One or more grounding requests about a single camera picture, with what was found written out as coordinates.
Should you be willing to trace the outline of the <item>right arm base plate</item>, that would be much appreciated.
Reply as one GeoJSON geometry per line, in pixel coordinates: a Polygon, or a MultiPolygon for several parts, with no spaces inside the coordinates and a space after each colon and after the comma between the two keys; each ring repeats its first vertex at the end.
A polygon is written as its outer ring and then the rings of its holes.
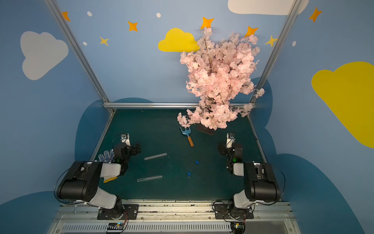
{"type": "Polygon", "coordinates": [[[253,219],[254,214],[252,209],[239,209],[233,205],[224,203],[214,203],[212,209],[216,219],[234,219],[238,221],[244,221],[247,219],[253,219]]]}

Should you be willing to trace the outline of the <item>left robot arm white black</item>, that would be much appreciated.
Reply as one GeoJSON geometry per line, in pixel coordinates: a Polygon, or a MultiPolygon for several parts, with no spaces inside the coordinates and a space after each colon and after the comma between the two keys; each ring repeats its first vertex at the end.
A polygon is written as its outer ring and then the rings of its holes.
{"type": "Polygon", "coordinates": [[[125,205],[122,199],[99,187],[100,179],[110,182],[123,176],[129,167],[132,156],[141,153],[141,146],[125,142],[114,148],[114,161],[88,162],[75,161],[67,170],[56,190],[56,197],[61,200],[80,201],[98,208],[98,220],[135,220],[138,205],[125,205]]]}

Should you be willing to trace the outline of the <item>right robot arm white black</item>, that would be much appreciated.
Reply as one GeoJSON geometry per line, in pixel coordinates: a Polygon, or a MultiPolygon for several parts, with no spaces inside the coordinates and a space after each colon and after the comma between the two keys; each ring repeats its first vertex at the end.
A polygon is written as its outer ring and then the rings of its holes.
{"type": "Polygon", "coordinates": [[[272,165],[243,161],[242,147],[231,141],[219,143],[218,151],[228,157],[227,170],[232,175],[243,178],[244,189],[236,193],[228,203],[216,201],[212,204],[216,219],[252,219],[257,204],[270,206],[281,199],[283,192],[279,188],[272,165]]]}

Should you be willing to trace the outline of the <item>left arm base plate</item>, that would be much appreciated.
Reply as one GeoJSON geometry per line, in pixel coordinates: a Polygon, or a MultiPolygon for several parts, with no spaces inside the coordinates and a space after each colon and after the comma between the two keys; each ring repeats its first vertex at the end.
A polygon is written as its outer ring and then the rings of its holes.
{"type": "Polygon", "coordinates": [[[138,204],[122,204],[112,209],[100,208],[97,220],[135,220],[137,218],[138,204]]]}

